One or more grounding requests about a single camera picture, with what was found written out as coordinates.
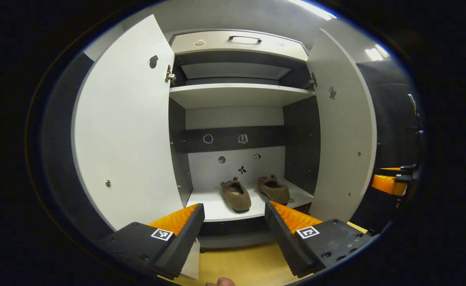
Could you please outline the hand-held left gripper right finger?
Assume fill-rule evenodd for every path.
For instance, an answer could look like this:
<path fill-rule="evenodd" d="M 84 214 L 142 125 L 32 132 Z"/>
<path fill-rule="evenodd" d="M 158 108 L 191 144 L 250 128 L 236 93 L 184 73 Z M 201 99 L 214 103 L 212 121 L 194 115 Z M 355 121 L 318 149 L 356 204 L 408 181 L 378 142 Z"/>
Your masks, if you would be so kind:
<path fill-rule="evenodd" d="M 266 202 L 264 219 L 298 278 L 347 261 L 377 238 L 341 220 L 321 221 L 273 201 Z"/>

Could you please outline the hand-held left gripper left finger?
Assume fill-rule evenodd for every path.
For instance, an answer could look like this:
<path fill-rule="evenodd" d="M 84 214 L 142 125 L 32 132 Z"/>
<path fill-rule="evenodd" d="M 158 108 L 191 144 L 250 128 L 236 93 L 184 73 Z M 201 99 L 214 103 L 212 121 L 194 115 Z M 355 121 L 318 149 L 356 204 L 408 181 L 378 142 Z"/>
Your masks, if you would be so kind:
<path fill-rule="evenodd" d="M 180 275 L 204 219 L 204 205 L 195 203 L 148 224 L 132 222 L 101 239 L 98 246 L 141 279 L 160 275 L 173 280 Z"/>

